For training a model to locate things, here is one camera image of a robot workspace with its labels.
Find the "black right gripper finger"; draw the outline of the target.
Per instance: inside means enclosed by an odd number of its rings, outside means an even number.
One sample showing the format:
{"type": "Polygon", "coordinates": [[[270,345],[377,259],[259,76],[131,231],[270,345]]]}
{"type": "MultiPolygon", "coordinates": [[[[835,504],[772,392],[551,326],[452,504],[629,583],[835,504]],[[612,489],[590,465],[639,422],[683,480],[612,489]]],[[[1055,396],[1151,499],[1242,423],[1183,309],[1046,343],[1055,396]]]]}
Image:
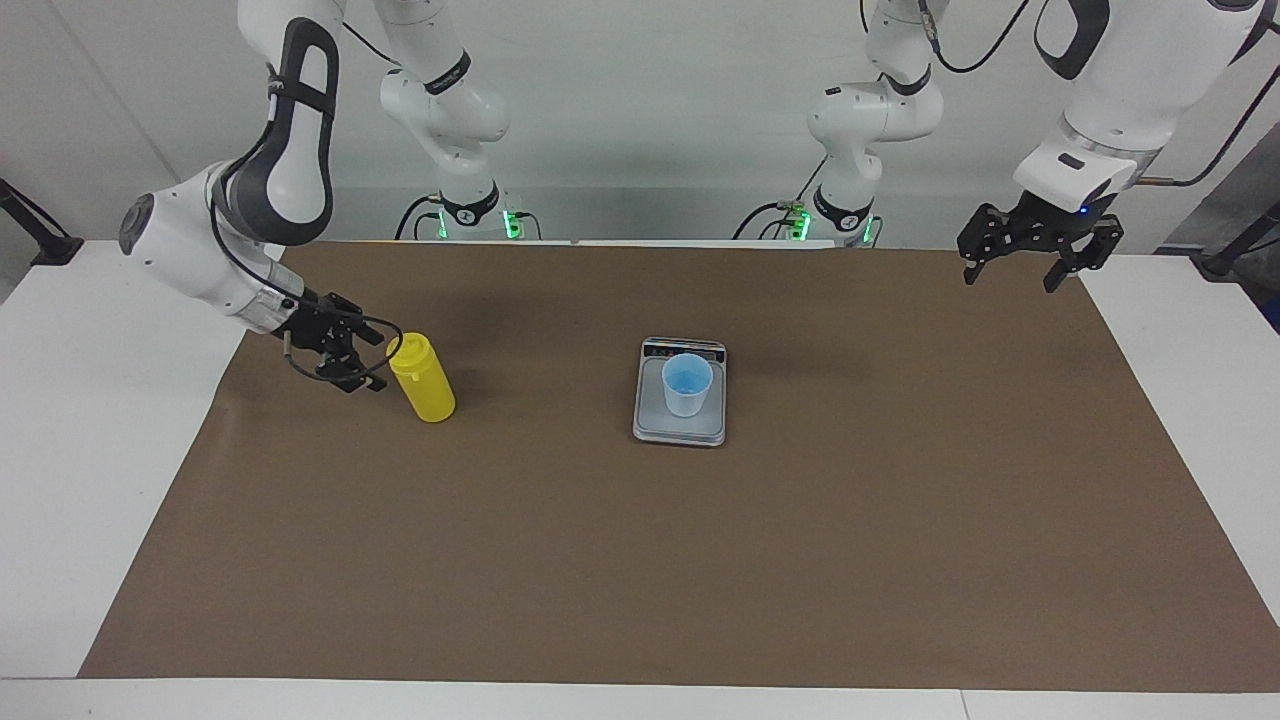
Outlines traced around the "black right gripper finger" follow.
{"type": "Polygon", "coordinates": [[[378,331],[364,310],[338,293],[326,293],[317,300],[323,333],[320,348],[355,348],[356,342],[379,346],[385,336],[378,331]]]}
{"type": "Polygon", "coordinates": [[[353,350],[321,351],[316,365],[316,377],[320,382],[335,386],[348,395],[358,389],[381,392],[387,387],[387,380],[380,375],[380,370],[388,363],[389,357],[384,357],[370,366],[353,350]]]}

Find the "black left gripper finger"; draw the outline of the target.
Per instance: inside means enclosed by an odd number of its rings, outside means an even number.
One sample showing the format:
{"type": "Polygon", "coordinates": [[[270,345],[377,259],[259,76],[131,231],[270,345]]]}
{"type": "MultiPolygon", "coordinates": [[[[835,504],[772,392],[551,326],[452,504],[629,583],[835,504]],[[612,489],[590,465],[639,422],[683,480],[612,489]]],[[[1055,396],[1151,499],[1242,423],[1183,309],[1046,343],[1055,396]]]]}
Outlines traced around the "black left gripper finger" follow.
{"type": "Polygon", "coordinates": [[[965,284],[977,283],[986,264],[997,258],[1002,247],[1004,214],[991,204],[982,204],[957,236],[957,252],[965,261],[965,284]]]}
{"type": "Polygon", "coordinates": [[[1088,231],[1056,236],[1053,251],[1059,259],[1043,278],[1044,292],[1056,292],[1069,275],[1102,268],[1124,234],[1117,217],[1101,217],[1088,231]]]}

